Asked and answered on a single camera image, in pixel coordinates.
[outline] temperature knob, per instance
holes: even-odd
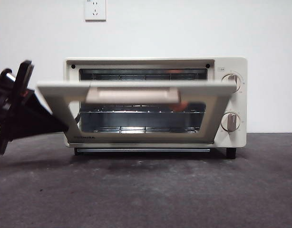
[[[226,81],[226,80],[234,80],[236,82],[236,92],[240,89],[240,86],[241,86],[241,80],[240,80],[240,77],[235,74],[235,73],[229,73],[227,75],[225,75],[223,78],[222,78],[222,81]]]
[[[222,117],[221,126],[228,132],[234,132],[239,128],[240,119],[235,113],[225,113]]]

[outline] cream toaster oven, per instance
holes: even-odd
[[[40,82],[75,154],[205,152],[246,144],[247,61],[68,58],[64,81]]]

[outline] electrical socket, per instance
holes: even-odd
[[[85,0],[85,20],[106,20],[106,0]]]

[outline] white wall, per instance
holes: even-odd
[[[292,132],[292,0],[0,0],[0,71],[31,59],[29,86],[61,80],[66,57],[248,59],[248,131]]]

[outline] toshiba logo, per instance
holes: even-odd
[[[95,139],[93,136],[74,136],[76,139]]]

